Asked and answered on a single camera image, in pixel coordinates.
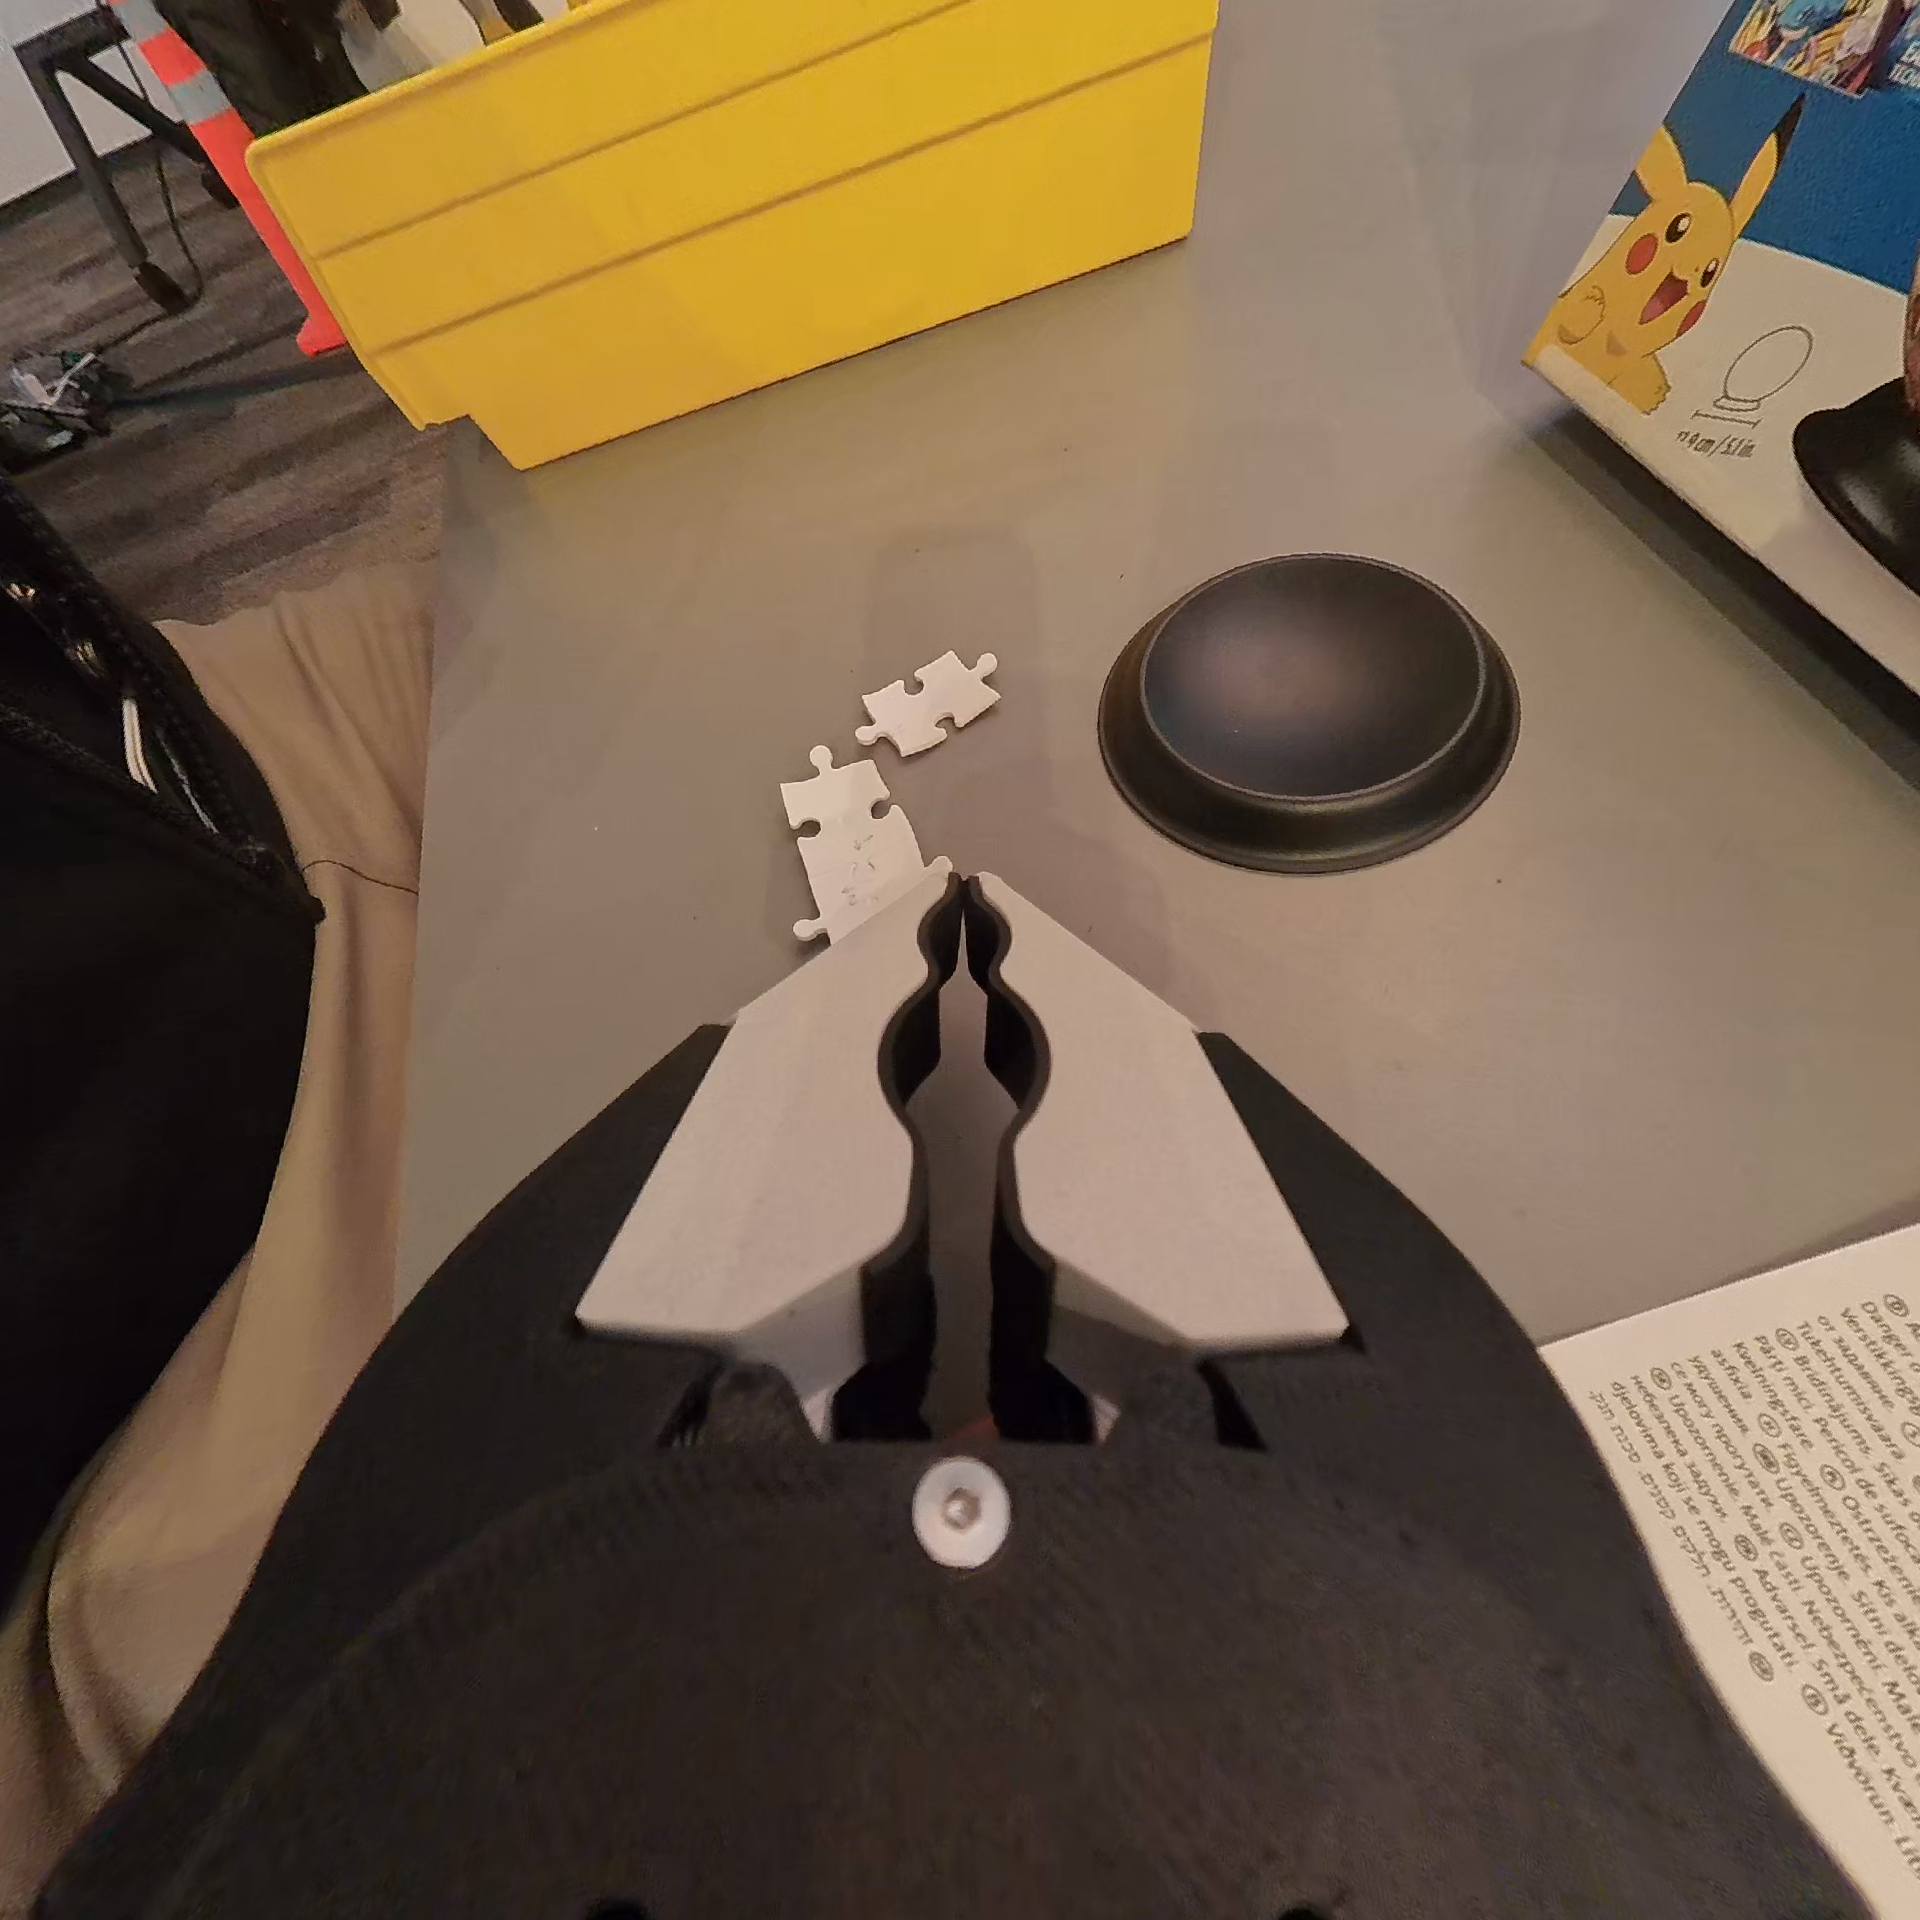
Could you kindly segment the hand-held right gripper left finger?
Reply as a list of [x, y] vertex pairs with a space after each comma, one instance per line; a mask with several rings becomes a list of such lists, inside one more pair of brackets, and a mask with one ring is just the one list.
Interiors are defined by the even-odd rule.
[[773, 1364], [820, 1433], [911, 1437], [938, 1344], [927, 1153], [963, 885], [917, 881], [729, 1024], [578, 1305]]

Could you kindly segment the white printed leaflet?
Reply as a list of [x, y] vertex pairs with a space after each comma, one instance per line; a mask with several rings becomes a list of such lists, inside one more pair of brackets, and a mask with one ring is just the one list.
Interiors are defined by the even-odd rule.
[[1918, 1227], [1543, 1361], [1747, 1747], [1875, 1916], [1918, 1916]]

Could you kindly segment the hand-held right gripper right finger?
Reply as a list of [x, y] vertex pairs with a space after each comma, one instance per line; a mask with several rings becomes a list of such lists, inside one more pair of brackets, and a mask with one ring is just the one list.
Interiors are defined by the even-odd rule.
[[997, 1147], [989, 1409], [1018, 1443], [1086, 1443], [1163, 1368], [1349, 1332], [1207, 1035], [1004, 879], [966, 882]]

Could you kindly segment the person's beige trousers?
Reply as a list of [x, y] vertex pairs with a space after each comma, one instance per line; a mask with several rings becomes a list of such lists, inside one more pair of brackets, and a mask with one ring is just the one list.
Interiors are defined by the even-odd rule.
[[323, 924], [257, 1237], [4, 1602], [6, 1912], [165, 1740], [395, 1316], [434, 599], [425, 567], [375, 567], [155, 628], [268, 780]]

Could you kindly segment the black round puzzle stand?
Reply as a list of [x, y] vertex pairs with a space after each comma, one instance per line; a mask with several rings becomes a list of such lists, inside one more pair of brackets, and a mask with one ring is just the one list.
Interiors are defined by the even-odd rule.
[[1094, 736], [1115, 792], [1169, 841], [1254, 874], [1358, 874], [1493, 795], [1521, 689], [1426, 577], [1284, 556], [1150, 617], [1111, 665]]

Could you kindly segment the black metal cart frame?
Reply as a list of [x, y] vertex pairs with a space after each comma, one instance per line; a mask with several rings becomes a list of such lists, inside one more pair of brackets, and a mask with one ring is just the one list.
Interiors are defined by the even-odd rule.
[[132, 48], [165, 27], [155, 8], [132, 4], [132, 33], [117, 4], [66, 4], [49, 25], [11, 41], [11, 53], [65, 153], [84, 199], [93, 207], [113, 250], [126, 264], [138, 290], [165, 315], [190, 311], [199, 289], [183, 289], [151, 255], [132, 225], [113, 180], [108, 159], [93, 146], [68, 89], [84, 89], [142, 129], [155, 153], [177, 153], [199, 177], [203, 193], [219, 208], [236, 208], [233, 193], [218, 177], [188, 124], [161, 107], [143, 88], [146, 69], [132, 61]]

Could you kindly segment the person's black jacket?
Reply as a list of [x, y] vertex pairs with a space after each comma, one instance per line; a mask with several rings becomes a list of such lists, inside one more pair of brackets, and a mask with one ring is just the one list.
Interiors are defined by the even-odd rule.
[[4, 481], [4, 1602], [257, 1237], [321, 924], [177, 648]]

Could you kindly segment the yellow plastic bin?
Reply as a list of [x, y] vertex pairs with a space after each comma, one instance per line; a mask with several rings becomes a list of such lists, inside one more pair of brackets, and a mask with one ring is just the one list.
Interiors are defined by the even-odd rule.
[[415, 427], [518, 472], [1193, 226], [1213, 2], [606, 2], [253, 145]]

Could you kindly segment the colourful puzzle box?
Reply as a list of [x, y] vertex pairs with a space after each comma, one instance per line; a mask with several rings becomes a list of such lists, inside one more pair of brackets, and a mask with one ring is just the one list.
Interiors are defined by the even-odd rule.
[[1918, 4], [1729, 4], [1525, 361], [1918, 691]]

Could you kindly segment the joined white puzzle pieces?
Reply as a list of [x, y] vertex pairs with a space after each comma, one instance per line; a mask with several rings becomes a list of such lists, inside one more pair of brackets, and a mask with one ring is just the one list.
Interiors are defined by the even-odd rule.
[[873, 760], [836, 764], [825, 744], [806, 760], [812, 778], [780, 786], [813, 900], [812, 919], [798, 919], [794, 936], [801, 944], [836, 944], [927, 879], [954, 875], [954, 861], [924, 857]]
[[855, 741], [863, 748], [885, 741], [903, 760], [934, 751], [948, 730], [965, 730], [998, 705], [997, 667], [994, 655], [965, 664], [948, 652], [918, 667], [911, 685], [898, 680], [863, 692], [868, 720], [855, 730]]

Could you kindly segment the black ribbed object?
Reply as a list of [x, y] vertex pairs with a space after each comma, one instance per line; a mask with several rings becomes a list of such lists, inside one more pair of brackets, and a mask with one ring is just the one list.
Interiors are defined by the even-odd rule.
[[369, 96], [332, 2], [158, 2], [262, 138]]

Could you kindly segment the orange traffic cone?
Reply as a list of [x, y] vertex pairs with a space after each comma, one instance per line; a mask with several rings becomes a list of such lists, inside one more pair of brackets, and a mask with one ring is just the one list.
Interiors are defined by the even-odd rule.
[[247, 213], [262, 247], [297, 292], [305, 306], [297, 347], [308, 357], [324, 357], [347, 347], [341, 323], [332, 315], [301, 255], [250, 172], [253, 135], [241, 109], [226, 98], [212, 72], [180, 33], [165, 24], [155, 2], [110, 2], [110, 11], [126, 37], [132, 39], [155, 81], [167, 88], [218, 178], [228, 188], [241, 210]]

